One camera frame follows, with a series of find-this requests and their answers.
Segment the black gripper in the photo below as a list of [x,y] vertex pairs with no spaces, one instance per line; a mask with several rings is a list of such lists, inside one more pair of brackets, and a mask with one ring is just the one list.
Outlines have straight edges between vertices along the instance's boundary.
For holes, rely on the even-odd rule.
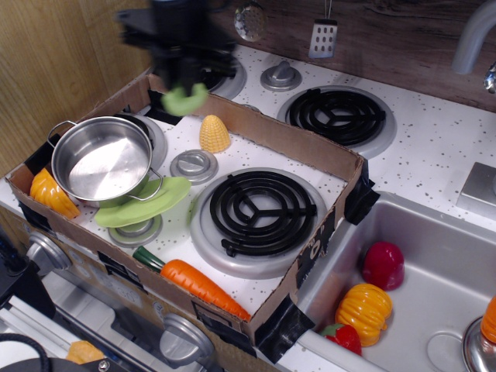
[[154,73],[165,88],[184,88],[191,97],[204,91],[199,59],[216,54],[228,57],[236,48],[236,41],[211,18],[220,9],[210,5],[151,5],[121,10],[115,20],[122,26],[124,43],[154,55]]

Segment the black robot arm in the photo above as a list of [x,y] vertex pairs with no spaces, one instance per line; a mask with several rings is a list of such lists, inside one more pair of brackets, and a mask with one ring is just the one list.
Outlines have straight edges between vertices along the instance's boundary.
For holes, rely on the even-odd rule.
[[213,69],[226,75],[236,72],[233,52],[236,41],[212,15],[228,1],[150,1],[145,9],[116,13],[122,41],[147,50],[165,87],[182,88],[187,97],[202,82],[202,71]]

